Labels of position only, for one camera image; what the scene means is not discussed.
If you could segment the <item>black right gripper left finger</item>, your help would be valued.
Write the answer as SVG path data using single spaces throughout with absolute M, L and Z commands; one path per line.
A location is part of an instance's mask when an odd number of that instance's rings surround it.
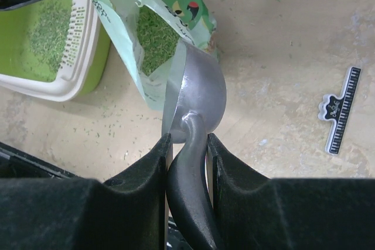
M 2 249 L 165 249 L 166 134 L 112 178 L 1 178 Z

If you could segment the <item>beige green litter box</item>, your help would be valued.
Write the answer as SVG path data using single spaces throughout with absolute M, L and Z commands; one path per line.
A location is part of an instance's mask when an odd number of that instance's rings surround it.
M 93 91 L 111 40 L 91 0 L 44 0 L 1 12 L 1 87 L 64 102 Z

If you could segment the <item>silver metal scoop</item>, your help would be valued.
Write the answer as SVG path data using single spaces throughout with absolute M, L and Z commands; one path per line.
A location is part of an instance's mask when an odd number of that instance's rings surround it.
M 217 59 L 179 39 L 166 83 L 162 133 L 183 144 L 168 169 L 172 217 L 192 249 L 224 249 L 205 175 L 207 138 L 219 125 L 227 91 Z

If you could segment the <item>green litter pellets pile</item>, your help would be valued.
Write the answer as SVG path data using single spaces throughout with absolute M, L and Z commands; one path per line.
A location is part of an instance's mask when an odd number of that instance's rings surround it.
M 167 22 L 146 6 L 139 9 L 137 37 L 144 50 L 141 69 L 147 76 L 175 54 L 180 38 Z

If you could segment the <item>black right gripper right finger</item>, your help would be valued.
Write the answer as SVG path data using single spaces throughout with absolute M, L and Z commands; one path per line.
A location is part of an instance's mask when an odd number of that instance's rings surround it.
M 213 209 L 227 249 L 373 249 L 374 180 L 267 178 L 210 134 Z

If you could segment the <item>black white bag sealing strip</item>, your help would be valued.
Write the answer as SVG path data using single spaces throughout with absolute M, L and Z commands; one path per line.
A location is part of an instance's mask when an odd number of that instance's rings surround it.
M 340 94 L 325 94 L 318 105 L 318 118 L 332 123 L 325 145 L 331 155 L 339 154 L 361 72 L 361 68 L 349 67 Z

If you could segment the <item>green cat litter bag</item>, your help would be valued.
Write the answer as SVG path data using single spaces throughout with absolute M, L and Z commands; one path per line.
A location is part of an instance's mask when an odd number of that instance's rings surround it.
M 217 54 L 217 22 L 203 0 L 91 0 L 147 105 L 161 110 L 180 39 Z

